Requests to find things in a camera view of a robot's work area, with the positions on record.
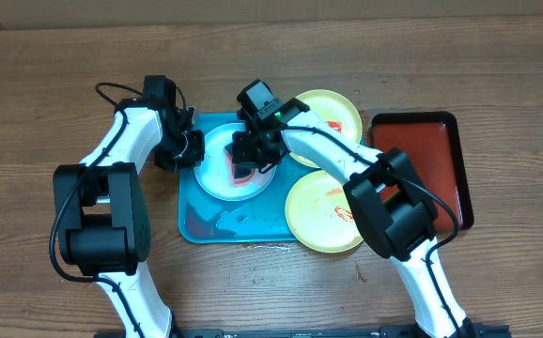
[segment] yellow plate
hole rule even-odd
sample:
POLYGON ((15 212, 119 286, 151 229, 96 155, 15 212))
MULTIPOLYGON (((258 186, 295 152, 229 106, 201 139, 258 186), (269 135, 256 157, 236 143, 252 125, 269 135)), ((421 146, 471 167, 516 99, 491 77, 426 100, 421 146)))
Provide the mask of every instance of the yellow plate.
POLYGON ((292 234, 307 247, 341 253, 362 242, 340 183, 322 170, 299 179, 285 207, 292 234))
MULTIPOLYGON (((359 143, 362 140, 362 119, 357 109, 344 96, 332 90, 315 89, 302 93, 297 99, 305 102, 318 113, 319 118, 326 121, 335 130, 347 136, 350 140, 359 143)), ((293 159, 312 168, 318 168, 308 159, 290 153, 293 159)))

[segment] plate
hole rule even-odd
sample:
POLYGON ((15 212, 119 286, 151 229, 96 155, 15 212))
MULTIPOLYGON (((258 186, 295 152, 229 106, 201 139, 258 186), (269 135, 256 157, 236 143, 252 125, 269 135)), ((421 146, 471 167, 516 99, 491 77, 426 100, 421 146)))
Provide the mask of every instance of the plate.
POLYGON ((274 166, 265 174, 253 169, 248 175, 235 178, 236 166, 225 149, 232 143, 235 131, 245 131, 243 123, 228 123, 205 135, 205 158, 194 168, 198 184, 211 196, 224 201, 243 201, 263 192, 275 173, 274 166))
POLYGON ((341 253, 363 241, 343 187, 322 170, 295 183, 288 193, 285 211, 294 237, 313 250, 341 253))
MULTIPOLYGON (((297 96, 297 99, 309 105, 312 110, 318 113, 319 118, 326 121, 334 130, 347 136, 353 142, 359 143, 361 141, 362 119, 349 99, 332 90, 325 89, 306 91, 297 96)), ((301 164, 318 168, 317 165, 302 156, 293 153, 290 153, 290 156, 301 164)))

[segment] table surface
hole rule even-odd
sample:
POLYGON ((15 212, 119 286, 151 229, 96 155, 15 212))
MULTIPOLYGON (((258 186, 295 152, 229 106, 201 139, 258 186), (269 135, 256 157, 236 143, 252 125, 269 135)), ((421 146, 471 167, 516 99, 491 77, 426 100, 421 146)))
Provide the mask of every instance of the table surface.
MULTIPOLYGON (((543 337, 540 16, 0 31, 0 337, 121 328, 97 286, 62 282, 50 265, 52 174, 112 124, 93 85, 140 88, 147 74, 174 79, 203 112, 234 110, 255 78, 284 99, 342 93, 365 123, 380 112, 452 112, 476 218, 441 249, 452 289, 473 321, 543 337)), ((321 254, 298 243, 191 244, 177 229, 178 176, 150 161, 141 183, 148 264, 182 327, 413 322, 396 270, 367 246, 321 254)))

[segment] wooden tabletop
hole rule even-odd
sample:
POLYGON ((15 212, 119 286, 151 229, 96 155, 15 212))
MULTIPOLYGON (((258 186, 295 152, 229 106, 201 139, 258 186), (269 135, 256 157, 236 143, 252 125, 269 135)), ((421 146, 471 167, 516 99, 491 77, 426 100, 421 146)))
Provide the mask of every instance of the wooden tabletop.
MULTIPOLYGON (((62 282, 50 265, 52 174, 112 124, 94 84, 140 88, 149 74, 175 80, 202 112, 233 111, 255 78, 283 99, 337 91, 365 121, 452 112, 476 221, 441 249, 445 272, 473 321, 543 337, 543 17, 0 31, 0 337, 121 328, 97 286, 62 282)), ((141 182, 148 264, 181 327, 414 321, 396 270, 366 245, 321 254, 298 243, 191 244, 177 229, 178 176, 149 162, 141 182)))

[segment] blue tray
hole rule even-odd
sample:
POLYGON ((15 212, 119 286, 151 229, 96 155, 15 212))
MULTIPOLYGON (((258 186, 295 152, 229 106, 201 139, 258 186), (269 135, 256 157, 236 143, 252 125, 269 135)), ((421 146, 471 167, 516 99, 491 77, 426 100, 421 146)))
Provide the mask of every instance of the blue tray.
MULTIPOLYGON (((194 128, 207 134, 216 127, 235 122, 240 122, 236 113, 203 114, 194 128)), ((229 202, 205 192, 196 181, 194 169, 182 169, 179 173, 179 232, 192 243, 295 241, 287 224, 285 202, 299 178, 316 170, 286 156, 263 192, 244 201, 229 202)))

